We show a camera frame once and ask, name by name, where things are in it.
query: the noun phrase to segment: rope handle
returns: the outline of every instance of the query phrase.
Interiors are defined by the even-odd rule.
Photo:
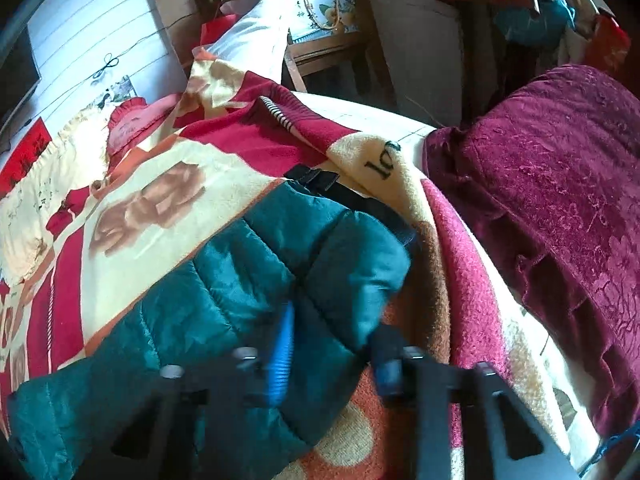
[[[322,28],[322,30],[335,30],[338,28],[338,22],[340,22],[340,7],[338,6],[338,0],[334,0],[334,9],[335,9],[335,23],[333,25],[323,25],[318,22],[316,15],[314,14],[313,7],[309,0],[302,0],[305,3],[306,12],[308,12],[311,21],[314,22],[318,27]]]

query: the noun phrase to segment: fleece blanket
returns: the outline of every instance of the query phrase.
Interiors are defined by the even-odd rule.
[[[401,147],[333,123],[273,81],[206,55],[196,58],[166,120],[102,184],[69,195],[47,225],[55,241],[38,269],[10,288],[0,283],[2,431],[11,431],[11,392],[92,355],[154,283],[300,163],[336,171],[416,229],[421,250],[383,318],[440,362],[490,362],[567,452],[561,413],[518,305]],[[365,373],[328,434],[280,476],[404,476],[410,420],[383,409]],[[451,420],[458,478],[459,414]]]

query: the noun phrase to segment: white panel wall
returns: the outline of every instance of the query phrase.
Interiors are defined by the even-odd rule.
[[[159,31],[162,23],[154,0],[46,0],[28,27],[41,81],[10,125],[18,131],[12,149],[28,131],[28,126],[21,126],[29,118],[42,117],[54,136],[125,75],[147,102],[186,86],[168,36]],[[109,54],[115,57],[125,51],[115,67],[91,78]],[[7,156],[0,156],[0,166]]]

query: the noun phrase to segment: black strap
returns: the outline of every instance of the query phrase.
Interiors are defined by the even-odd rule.
[[[415,230],[404,219],[375,198],[368,198],[357,194],[354,190],[338,183],[338,174],[333,171],[318,170],[297,164],[284,174],[286,178],[295,180],[309,191],[324,196],[343,206],[367,213],[381,222],[412,254],[417,246]]]

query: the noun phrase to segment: cream polka dot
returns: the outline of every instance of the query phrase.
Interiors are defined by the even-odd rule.
[[[306,480],[304,468],[300,465],[300,460],[291,462],[273,480]]]
[[[373,430],[367,417],[350,402],[329,432],[315,447],[316,453],[331,465],[354,466],[373,449]]]

